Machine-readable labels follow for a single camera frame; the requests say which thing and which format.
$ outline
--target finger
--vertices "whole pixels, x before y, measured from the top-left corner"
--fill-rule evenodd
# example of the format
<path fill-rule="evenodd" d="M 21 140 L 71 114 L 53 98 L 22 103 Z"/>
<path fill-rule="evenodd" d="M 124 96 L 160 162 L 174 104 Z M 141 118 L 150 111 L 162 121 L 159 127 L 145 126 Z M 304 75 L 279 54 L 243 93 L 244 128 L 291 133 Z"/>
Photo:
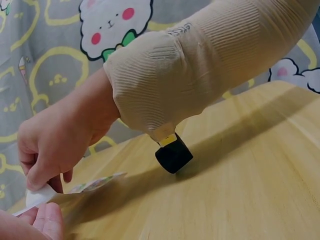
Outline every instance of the finger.
<path fill-rule="evenodd" d="M 36 214 L 35 220 L 32 226 L 37 229 L 38 231 L 42 232 L 45 226 L 46 221 L 46 207 L 47 204 L 41 204 L 39 206 L 38 212 Z"/>
<path fill-rule="evenodd" d="M 30 168 L 35 164 L 38 147 L 34 144 L 33 137 L 28 134 L 26 121 L 19 126 L 17 135 L 18 157 L 21 163 L 23 173 L 28 174 Z"/>
<path fill-rule="evenodd" d="M 22 220 L 23 222 L 32 225 L 34 224 L 35 220 L 36 220 L 36 216 L 38 213 L 38 208 L 37 207 L 33 207 L 31 209 L 29 209 L 28 211 L 22 213 L 18 218 L 20 220 Z"/>
<path fill-rule="evenodd" d="M 18 157 L 19 157 L 20 165 L 22 167 L 24 175 L 28 175 L 29 170 L 32 168 L 33 165 L 35 165 L 37 161 L 37 156 L 33 153 L 23 152 L 19 148 Z"/>
<path fill-rule="evenodd" d="M 45 209 L 45 221 L 42 233 L 52 240 L 61 240 L 64 236 L 64 221 L 60 207 L 56 203 L 48 203 Z"/>
<path fill-rule="evenodd" d="M 49 180 L 49 185 L 59 194 L 64 193 L 64 189 L 62 187 L 61 183 L 61 177 L 60 174 L 58 176 L 55 176 Z"/>
<path fill-rule="evenodd" d="M 50 179 L 59 175 L 59 170 L 50 165 L 50 161 L 47 160 L 46 164 L 45 159 L 41 159 L 39 155 L 36 163 L 30 168 L 28 174 L 26 175 L 26 187 L 30 191 L 37 191 L 42 188 Z"/>
<path fill-rule="evenodd" d="M 63 174 L 63 180 L 66 183 L 70 183 L 72 180 L 72 176 L 73 176 L 73 169 L 71 169 L 70 171 L 67 171 Z"/>

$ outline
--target black object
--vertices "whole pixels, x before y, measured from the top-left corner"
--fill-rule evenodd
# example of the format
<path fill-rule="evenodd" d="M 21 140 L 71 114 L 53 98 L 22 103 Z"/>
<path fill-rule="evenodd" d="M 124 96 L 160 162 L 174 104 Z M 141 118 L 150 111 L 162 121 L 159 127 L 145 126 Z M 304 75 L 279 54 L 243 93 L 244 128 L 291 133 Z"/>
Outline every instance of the black object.
<path fill-rule="evenodd" d="M 178 134 L 175 133 L 175 135 L 176 141 L 159 148 L 155 152 L 155 157 L 160 165 L 171 174 L 178 172 L 194 158 Z"/>

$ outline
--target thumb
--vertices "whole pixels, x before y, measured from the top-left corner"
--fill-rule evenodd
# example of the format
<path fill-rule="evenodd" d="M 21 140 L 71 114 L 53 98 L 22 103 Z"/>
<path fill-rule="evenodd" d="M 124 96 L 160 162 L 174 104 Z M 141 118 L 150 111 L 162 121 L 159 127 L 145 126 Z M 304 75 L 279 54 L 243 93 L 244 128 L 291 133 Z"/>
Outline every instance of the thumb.
<path fill-rule="evenodd" d="M 59 175 L 59 171 L 55 171 L 55 168 L 53 166 L 43 162 L 44 159 L 41 159 L 39 157 L 26 175 L 26 187 L 30 191 L 38 191 L 50 179 Z"/>

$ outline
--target pink cheek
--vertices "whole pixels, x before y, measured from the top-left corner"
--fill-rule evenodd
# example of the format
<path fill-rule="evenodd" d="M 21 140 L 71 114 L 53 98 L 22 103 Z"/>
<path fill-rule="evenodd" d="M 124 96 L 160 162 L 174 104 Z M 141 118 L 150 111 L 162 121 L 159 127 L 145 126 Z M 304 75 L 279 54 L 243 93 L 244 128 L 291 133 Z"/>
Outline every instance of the pink cheek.
<path fill-rule="evenodd" d="M 123 11 L 122 13 L 122 18 L 124 20 L 129 20 L 135 15 L 135 10 L 133 8 L 127 8 L 126 10 Z"/>
<path fill-rule="evenodd" d="M 288 71 L 285 67 L 281 67 L 277 72 L 278 77 L 285 77 L 287 75 L 288 75 Z"/>
<path fill-rule="evenodd" d="M 100 42 L 100 40 L 101 40 L 100 33 L 97 32 L 97 33 L 93 34 L 93 36 L 91 38 L 91 42 L 92 42 L 93 45 L 98 44 Z"/>

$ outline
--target beige sleeve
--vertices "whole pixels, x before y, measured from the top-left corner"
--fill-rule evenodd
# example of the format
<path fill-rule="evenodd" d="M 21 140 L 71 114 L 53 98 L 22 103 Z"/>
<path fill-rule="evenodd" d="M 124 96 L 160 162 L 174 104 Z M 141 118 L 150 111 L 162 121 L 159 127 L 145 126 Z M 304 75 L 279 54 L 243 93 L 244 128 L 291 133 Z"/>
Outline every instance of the beige sleeve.
<path fill-rule="evenodd" d="M 320 0 L 215 0 L 104 64 L 121 119 L 161 142 L 182 120 L 265 72 L 303 36 Z"/>

